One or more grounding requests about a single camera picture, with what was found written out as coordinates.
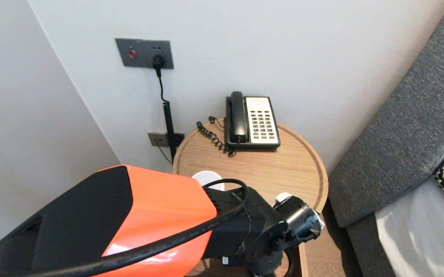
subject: floor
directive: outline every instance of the floor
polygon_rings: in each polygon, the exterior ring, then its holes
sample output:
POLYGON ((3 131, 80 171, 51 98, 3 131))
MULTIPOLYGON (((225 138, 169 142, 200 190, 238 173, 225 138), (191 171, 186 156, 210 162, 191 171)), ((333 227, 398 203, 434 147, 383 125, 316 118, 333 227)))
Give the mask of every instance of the floor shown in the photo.
POLYGON ((347 230, 338 226, 329 200, 322 218, 326 228, 319 238, 306 243, 309 276, 362 277, 347 230))

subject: telephone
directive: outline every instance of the telephone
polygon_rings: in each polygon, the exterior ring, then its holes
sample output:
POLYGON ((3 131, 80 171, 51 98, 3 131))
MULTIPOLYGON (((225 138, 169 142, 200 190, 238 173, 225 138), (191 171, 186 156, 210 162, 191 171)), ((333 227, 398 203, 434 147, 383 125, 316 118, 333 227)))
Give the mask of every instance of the telephone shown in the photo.
POLYGON ((279 130, 269 97, 243 97, 234 91, 225 100, 225 144, 232 149, 276 149, 279 130))

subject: white cup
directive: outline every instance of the white cup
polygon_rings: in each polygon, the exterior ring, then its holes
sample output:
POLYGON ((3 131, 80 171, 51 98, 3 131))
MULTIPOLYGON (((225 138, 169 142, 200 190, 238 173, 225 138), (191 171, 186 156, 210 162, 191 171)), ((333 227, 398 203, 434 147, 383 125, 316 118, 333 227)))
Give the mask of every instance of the white cup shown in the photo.
MULTIPOLYGON (((198 173, 195 173, 195 175, 193 175, 192 178, 196 179, 198 181, 198 183, 200 183, 202 186, 206 185, 210 182, 222 179, 222 177, 220 175, 218 175, 216 172, 213 172, 210 170, 203 170, 198 173)), ((225 184, 224 183, 216 184, 216 185, 211 186, 210 188, 223 191, 225 189, 225 184)))

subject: wooden table top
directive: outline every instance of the wooden table top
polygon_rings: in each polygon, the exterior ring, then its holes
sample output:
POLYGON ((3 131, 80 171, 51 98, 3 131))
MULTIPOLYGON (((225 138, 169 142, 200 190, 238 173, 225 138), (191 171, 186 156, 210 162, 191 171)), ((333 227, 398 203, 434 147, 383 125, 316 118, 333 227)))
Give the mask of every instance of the wooden table top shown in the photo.
MULTIPOLYGON (((205 128, 214 132, 221 141, 224 130, 220 126, 204 124, 205 128)), ((254 188, 271 205, 279 193, 288 192, 298 196, 310 207, 321 212, 328 195, 328 178, 320 157, 314 148, 299 134, 290 128, 278 124, 280 147, 275 152, 237 151, 229 157, 219 151, 211 140, 195 129, 183 140, 173 162, 173 172, 191 177, 202 170, 217 172, 222 178, 240 179, 254 188)), ((238 188, 236 184, 225 184, 225 189, 238 188)), ((301 263, 302 271, 294 267, 294 276, 307 276, 305 244, 301 244, 297 263, 301 263)), ((218 260, 201 261, 188 276, 247 277, 248 273, 241 268, 219 266, 218 260)), ((287 259, 277 271, 277 277, 283 276, 287 270, 287 259)))

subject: wall outlet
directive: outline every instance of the wall outlet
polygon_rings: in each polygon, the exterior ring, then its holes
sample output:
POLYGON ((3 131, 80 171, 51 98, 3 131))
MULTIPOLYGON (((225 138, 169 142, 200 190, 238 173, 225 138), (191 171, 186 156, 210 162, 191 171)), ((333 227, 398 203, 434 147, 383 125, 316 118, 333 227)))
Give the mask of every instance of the wall outlet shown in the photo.
MULTIPOLYGON (((150 132, 149 139, 150 144, 152 144, 153 147, 156 147, 157 144, 159 147, 169 147, 169 142, 167 141, 167 133, 156 133, 156 132, 150 132)), ((176 137, 176 147, 178 147, 181 142, 185 139, 184 133, 174 133, 176 137)))
POLYGON ((116 38, 116 45, 125 67, 154 68, 154 56, 161 55, 165 60, 162 69, 174 68, 169 40, 116 38))

